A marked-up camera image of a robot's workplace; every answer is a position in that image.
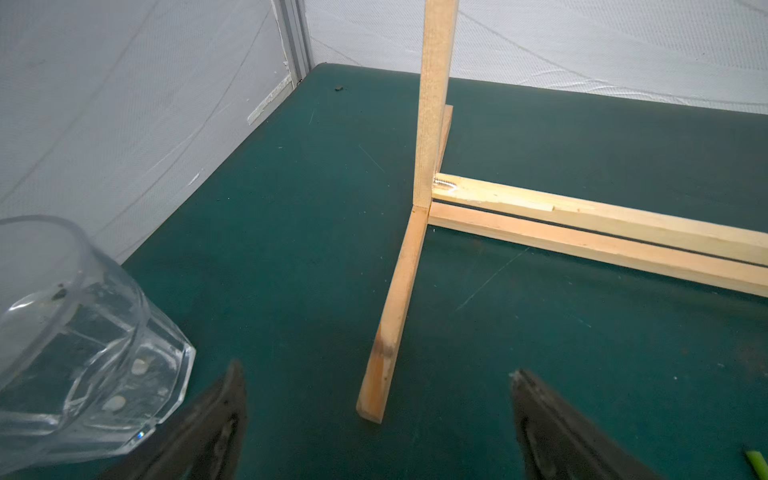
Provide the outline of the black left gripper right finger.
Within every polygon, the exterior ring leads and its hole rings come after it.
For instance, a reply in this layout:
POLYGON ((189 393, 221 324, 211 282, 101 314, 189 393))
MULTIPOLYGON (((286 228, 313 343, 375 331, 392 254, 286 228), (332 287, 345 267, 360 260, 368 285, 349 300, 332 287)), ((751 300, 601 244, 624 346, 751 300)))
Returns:
POLYGON ((518 445, 528 479, 658 479, 532 372, 510 374, 518 445))

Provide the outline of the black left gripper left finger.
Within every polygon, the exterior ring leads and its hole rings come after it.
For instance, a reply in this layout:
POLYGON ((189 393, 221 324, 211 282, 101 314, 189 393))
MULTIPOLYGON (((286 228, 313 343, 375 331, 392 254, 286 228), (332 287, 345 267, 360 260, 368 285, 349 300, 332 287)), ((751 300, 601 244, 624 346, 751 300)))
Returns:
POLYGON ((101 472, 100 479, 232 479, 248 425, 240 361, 148 440, 101 472))

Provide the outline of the blue tulip green stem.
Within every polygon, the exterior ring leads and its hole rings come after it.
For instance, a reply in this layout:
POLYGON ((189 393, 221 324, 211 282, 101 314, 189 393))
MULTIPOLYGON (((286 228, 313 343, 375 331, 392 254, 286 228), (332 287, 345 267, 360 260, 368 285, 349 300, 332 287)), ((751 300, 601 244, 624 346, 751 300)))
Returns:
POLYGON ((757 450, 748 449, 744 456, 758 480, 768 480, 768 463, 763 454, 757 450))

